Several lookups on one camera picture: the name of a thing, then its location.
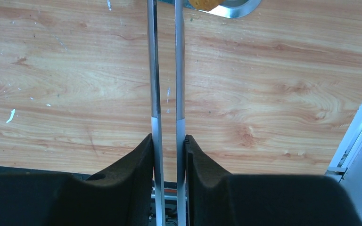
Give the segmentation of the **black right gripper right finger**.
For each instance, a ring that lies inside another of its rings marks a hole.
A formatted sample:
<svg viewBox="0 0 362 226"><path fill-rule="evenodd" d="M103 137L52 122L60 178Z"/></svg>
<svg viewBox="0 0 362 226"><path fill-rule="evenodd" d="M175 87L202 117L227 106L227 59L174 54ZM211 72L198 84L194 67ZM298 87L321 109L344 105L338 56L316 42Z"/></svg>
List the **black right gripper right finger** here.
<svg viewBox="0 0 362 226"><path fill-rule="evenodd" d="M191 226L361 226L345 189L321 175L232 174L184 141Z"/></svg>

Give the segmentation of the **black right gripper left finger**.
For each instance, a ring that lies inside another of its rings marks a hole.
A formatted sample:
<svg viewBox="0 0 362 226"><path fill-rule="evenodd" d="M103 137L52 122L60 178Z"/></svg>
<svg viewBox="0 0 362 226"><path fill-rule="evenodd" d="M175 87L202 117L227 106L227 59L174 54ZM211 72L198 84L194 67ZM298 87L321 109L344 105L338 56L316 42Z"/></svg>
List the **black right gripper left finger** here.
<svg viewBox="0 0 362 226"><path fill-rule="evenodd" d="M146 226L152 135L81 180L69 173L0 173L0 226Z"/></svg>

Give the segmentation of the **long metal tongs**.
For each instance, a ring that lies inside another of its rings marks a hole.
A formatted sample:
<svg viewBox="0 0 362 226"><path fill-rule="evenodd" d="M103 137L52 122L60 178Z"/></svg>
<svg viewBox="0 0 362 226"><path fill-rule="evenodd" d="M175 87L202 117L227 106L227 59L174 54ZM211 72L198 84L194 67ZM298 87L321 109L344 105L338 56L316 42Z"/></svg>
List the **long metal tongs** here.
<svg viewBox="0 0 362 226"><path fill-rule="evenodd" d="M185 29L182 0L173 1L175 10L175 87L164 90L160 86L157 1L147 1L148 60L151 95L151 132L154 146L154 192L156 225L165 225L165 186L162 136L162 96L173 100L176 123L176 202L177 224L186 226L187 194L184 139L185 131Z"/></svg>

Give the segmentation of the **metal serving tray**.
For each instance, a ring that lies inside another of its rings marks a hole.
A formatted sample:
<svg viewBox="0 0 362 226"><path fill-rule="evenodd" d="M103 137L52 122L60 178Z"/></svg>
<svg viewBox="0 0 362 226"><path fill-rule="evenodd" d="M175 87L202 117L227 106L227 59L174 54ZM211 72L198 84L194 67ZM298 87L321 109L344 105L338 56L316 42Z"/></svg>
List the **metal serving tray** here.
<svg viewBox="0 0 362 226"><path fill-rule="evenodd" d="M253 12L261 3L261 0L225 0L222 4L210 11L197 10L191 4L190 0L184 0L185 8L201 11L211 15L224 18L241 18Z"/></svg>

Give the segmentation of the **brown bread roll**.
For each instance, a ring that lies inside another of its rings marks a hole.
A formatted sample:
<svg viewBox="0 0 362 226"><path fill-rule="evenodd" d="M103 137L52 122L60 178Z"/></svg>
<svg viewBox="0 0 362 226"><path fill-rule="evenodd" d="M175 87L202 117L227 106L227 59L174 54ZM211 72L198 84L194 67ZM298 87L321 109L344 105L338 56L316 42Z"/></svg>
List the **brown bread roll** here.
<svg viewBox="0 0 362 226"><path fill-rule="evenodd" d="M194 9L208 12L221 5L224 0L189 0L189 2Z"/></svg>

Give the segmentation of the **aluminium frame post right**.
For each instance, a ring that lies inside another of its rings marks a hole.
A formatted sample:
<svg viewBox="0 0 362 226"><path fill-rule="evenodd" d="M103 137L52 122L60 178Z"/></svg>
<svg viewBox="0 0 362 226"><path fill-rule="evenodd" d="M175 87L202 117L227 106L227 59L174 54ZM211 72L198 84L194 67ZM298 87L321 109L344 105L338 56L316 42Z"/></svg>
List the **aluminium frame post right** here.
<svg viewBox="0 0 362 226"><path fill-rule="evenodd" d="M343 179L349 167L362 148L362 103L340 142L325 175L338 183Z"/></svg>

